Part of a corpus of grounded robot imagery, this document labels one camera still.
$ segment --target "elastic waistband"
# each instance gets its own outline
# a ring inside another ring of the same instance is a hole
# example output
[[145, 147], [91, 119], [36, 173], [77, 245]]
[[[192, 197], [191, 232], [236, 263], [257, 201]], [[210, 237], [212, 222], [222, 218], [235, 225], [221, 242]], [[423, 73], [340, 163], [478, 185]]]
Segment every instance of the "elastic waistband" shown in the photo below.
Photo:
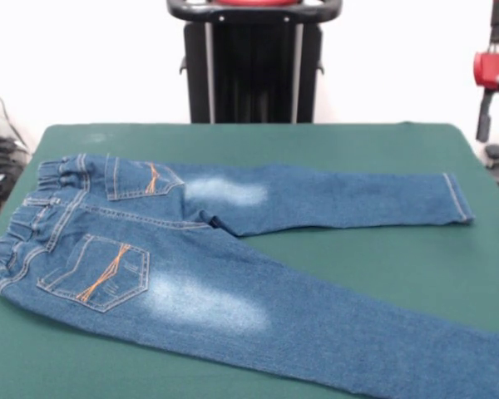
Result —
[[31, 254], [52, 250], [70, 213], [90, 188], [85, 158], [76, 155], [39, 165], [37, 189], [13, 212], [0, 237], [0, 291], [23, 277]]
[[37, 172], [37, 190], [27, 195], [24, 204], [45, 205], [67, 200], [60, 192], [65, 186], [88, 191], [90, 180], [85, 159], [86, 155], [80, 154], [42, 162]]

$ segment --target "red object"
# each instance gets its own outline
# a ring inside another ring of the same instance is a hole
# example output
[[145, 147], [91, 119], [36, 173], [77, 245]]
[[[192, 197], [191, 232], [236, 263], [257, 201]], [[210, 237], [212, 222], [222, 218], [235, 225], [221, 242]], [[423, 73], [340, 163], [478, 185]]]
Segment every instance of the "red object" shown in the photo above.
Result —
[[216, 0], [218, 4], [239, 7], [278, 7], [297, 4], [299, 0]]
[[486, 89], [499, 89], [499, 53], [483, 52], [475, 55], [475, 82]]

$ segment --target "jeans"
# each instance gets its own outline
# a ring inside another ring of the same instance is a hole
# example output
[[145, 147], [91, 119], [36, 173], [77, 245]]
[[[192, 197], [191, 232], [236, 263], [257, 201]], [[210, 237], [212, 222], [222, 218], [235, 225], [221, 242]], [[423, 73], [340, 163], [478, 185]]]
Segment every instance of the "jeans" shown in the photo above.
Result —
[[452, 175], [98, 155], [38, 173], [0, 238], [0, 295], [19, 307], [372, 397], [499, 398], [499, 335], [299, 273], [237, 239], [303, 226], [465, 229], [473, 215]]

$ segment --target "orange stitching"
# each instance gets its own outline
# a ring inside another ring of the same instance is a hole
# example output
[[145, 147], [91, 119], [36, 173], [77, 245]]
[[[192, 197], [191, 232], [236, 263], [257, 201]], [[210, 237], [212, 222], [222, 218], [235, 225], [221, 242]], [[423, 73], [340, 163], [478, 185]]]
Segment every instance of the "orange stitching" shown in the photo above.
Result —
[[130, 248], [130, 245], [121, 245], [120, 251], [118, 252], [118, 255], [116, 258], [113, 259], [111, 264], [106, 268], [106, 271], [103, 272], [100, 276], [100, 278], [89, 288], [87, 288], [85, 291], [82, 293], [78, 294], [76, 296], [76, 299], [79, 299], [82, 302], [86, 302], [89, 300], [91, 297], [92, 293], [98, 287], [101, 283], [106, 281], [107, 279], [113, 277], [116, 272], [118, 271], [118, 264], [120, 263], [120, 259], [122, 259], [122, 256], [127, 252], [127, 250]]
[[152, 163], [150, 163], [150, 167], [151, 167], [151, 182], [148, 185], [148, 187], [146, 187], [147, 194], [153, 194], [156, 192], [156, 181], [157, 179], [161, 178], [161, 174], [156, 170], [155, 166]]

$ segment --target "table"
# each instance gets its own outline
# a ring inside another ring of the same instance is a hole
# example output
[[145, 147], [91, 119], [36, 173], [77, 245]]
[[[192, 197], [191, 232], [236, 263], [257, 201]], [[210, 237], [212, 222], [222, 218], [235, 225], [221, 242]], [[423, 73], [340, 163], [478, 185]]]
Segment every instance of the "table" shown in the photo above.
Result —
[[[469, 228], [299, 229], [245, 239], [289, 266], [404, 308], [499, 332], [499, 189], [447, 125], [53, 126], [0, 217], [36, 186], [37, 165], [78, 152], [137, 160], [322, 170], [453, 172]], [[0, 297], [0, 398], [338, 399], [330, 388], [93, 336]]]

